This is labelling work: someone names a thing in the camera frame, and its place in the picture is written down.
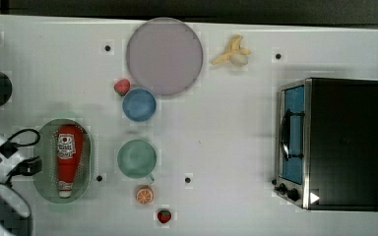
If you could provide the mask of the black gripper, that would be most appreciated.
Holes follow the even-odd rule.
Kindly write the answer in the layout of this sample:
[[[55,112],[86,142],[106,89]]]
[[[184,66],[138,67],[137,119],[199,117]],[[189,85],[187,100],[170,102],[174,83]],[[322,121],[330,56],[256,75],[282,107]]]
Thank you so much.
[[[42,159],[39,156],[20,162],[12,171],[12,176],[33,176],[42,170]]]

